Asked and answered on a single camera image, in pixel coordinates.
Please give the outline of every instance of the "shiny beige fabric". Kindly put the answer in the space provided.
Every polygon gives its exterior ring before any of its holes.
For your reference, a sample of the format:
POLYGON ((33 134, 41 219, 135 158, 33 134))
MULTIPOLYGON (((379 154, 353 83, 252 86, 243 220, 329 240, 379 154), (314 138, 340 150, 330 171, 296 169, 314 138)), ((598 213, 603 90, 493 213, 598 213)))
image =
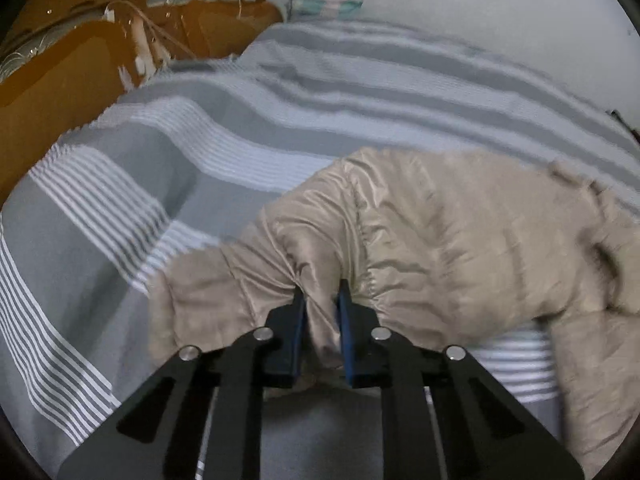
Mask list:
POLYGON ((174 260, 152 286, 152 354, 227 346, 298 284, 314 349, 336 367, 341 278, 425 348, 545 316, 568 445, 592 477, 638 416, 639 256, 636 227, 608 192, 557 168, 364 149, 268 205, 238 241, 174 260))

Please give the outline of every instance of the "bed sheet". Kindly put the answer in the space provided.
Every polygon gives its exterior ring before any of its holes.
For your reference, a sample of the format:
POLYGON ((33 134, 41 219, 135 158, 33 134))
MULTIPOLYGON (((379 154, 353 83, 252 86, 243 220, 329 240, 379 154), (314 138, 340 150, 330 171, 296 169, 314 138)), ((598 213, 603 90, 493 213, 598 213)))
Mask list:
MULTIPOLYGON (((559 158, 640 208, 626 130, 478 49, 385 23, 291 23, 236 61, 176 64, 61 138, 0 216, 0 405, 50 475, 153 371, 153 273, 238 235, 265 203, 365 145, 559 158)), ((543 328, 472 351, 559 435, 543 328)), ((276 442, 284 422, 273 423, 276 442)))

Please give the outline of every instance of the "striped bed sheet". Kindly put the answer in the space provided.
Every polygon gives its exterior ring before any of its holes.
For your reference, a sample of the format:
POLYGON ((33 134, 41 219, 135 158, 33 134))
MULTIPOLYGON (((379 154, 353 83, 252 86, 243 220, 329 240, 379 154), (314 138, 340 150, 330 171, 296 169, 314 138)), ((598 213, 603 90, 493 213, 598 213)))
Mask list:
MULTIPOLYGON (((176 63, 63 136, 0 214, 0 405, 50 475, 153 371, 153 273, 237 236, 362 146, 564 160, 640 209, 640 152, 622 126, 463 44, 386 23, 289 23, 238 60, 176 63)), ((538 323, 472 352, 560 435, 538 323)))

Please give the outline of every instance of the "wrinkled fabric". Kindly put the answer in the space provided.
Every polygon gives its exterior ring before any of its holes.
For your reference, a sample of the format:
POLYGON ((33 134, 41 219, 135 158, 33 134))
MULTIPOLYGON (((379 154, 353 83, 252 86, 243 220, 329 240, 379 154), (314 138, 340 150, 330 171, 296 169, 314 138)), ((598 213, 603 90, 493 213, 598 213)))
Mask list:
POLYGON ((306 294, 340 365, 335 295, 415 345, 469 345, 543 317, 568 447, 592 478, 639 413, 638 229, 606 189, 488 152, 363 149, 266 206, 238 240, 176 258, 151 288, 151 351, 222 348, 306 294))

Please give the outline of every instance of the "puffer jacket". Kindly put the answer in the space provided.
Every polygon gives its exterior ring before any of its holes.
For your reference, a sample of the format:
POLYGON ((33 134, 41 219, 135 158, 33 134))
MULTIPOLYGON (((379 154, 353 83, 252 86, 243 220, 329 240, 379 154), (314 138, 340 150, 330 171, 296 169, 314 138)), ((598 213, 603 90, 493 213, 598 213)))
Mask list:
POLYGON ((340 365, 335 295, 415 345, 468 345, 543 318, 568 447, 592 478, 640 412, 640 237, 606 189, 487 152, 363 149, 266 206, 241 237, 176 258, 151 287, 151 350, 222 348, 306 294, 340 365))

